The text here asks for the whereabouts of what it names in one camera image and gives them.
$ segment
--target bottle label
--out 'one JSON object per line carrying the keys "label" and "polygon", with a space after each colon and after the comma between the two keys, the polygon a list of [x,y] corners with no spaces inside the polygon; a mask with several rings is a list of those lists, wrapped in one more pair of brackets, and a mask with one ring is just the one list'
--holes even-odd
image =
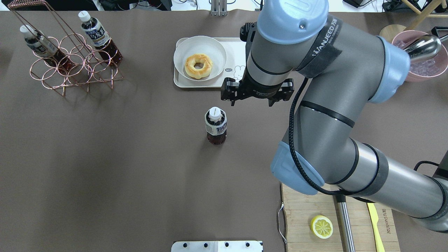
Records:
{"label": "bottle label", "polygon": [[55,47],[48,39],[43,38],[40,41],[33,44],[26,44],[31,50],[33,50],[37,56],[42,58],[48,58],[53,56],[57,47]]}
{"label": "bottle label", "polygon": [[223,134],[227,130],[227,116],[224,112],[224,122],[222,122],[219,125],[212,125],[207,121],[207,118],[205,119],[205,129],[208,133],[211,135],[220,135]]}
{"label": "bottle label", "polygon": [[83,30],[96,47],[103,47],[111,39],[99,21],[96,23],[95,27]]}

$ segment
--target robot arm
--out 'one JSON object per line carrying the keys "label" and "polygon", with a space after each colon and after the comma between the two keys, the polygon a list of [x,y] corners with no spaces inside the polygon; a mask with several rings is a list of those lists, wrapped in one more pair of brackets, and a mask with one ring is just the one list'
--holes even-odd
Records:
{"label": "robot arm", "polygon": [[[367,102],[383,102],[404,82],[409,56],[384,39],[328,15],[327,0],[270,0],[260,13],[243,79],[226,78],[221,99],[289,100],[291,70],[313,78],[294,116],[294,146],[318,185],[380,202],[424,227],[448,232],[448,182],[430,178],[349,138]],[[271,169],[283,183],[315,194],[295,166],[288,133]]]}

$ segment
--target brown tablecloth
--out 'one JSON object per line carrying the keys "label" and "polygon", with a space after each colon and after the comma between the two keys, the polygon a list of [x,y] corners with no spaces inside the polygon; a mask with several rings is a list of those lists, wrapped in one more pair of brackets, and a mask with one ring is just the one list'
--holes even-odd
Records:
{"label": "brown tablecloth", "polygon": [[[23,12],[46,35],[62,30],[48,12]],[[76,32],[77,12],[61,12]],[[378,34],[411,15],[334,13]],[[290,102],[269,108],[247,99],[230,107],[218,90],[183,90],[172,80],[179,38],[238,37],[257,13],[92,12],[125,59],[125,80],[66,97],[28,74],[35,60],[21,23],[0,12],[0,251],[170,251],[179,240],[264,242],[282,251],[276,212],[279,182],[269,164]],[[420,27],[443,25],[430,20]],[[293,73],[296,82],[301,77]],[[447,75],[405,83],[384,104],[369,104],[352,136],[413,166],[447,150]],[[228,139],[212,146],[203,116],[228,114]],[[432,167],[422,172],[432,174]],[[394,213],[403,252],[444,251],[445,236]]]}

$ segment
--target white bottle cap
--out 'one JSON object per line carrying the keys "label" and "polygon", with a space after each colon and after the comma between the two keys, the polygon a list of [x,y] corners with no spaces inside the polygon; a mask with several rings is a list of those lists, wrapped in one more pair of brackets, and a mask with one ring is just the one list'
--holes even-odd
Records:
{"label": "white bottle cap", "polygon": [[29,25],[21,26],[20,32],[23,33],[23,35],[27,39],[34,38],[34,36],[37,35],[36,32],[34,31],[34,29]]}
{"label": "white bottle cap", "polygon": [[218,107],[211,108],[209,110],[208,117],[210,118],[210,120],[212,122],[217,122],[217,121],[221,120],[221,118],[223,117],[223,115],[221,114],[221,109]]}
{"label": "white bottle cap", "polygon": [[79,17],[79,19],[81,19],[81,21],[83,21],[83,22],[87,22],[87,21],[89,21],[89,20],[91,19],[90,14],[89,14],[87,11],[85,11],[85,10],[81,11],[81,12],[78,14],[78,17]]}

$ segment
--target metal clamp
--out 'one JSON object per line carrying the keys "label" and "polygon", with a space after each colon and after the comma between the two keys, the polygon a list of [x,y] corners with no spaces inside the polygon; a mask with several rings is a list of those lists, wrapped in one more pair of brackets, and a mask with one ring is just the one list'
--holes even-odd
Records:
{"label": "metal clamp", "polygon": [[210,15],[227,16],[227,0],[211,0]]}
{"label": "metal clamp", "polygon": [[[231,106],[235,105],[236,100],[244,100],[251,95],[244,91],[245,89],[241,87],[241,81],[236,82],[235,79],[226,77],[224,78],[223,84],[221,86],[221,100],[229,100]],[[283,81],[280,88],[276,91],[275,95],[269,97],[269,107],[272,107],[275,102],[284,100],[288,101],[294,92],[294,80],[291,78]]]}

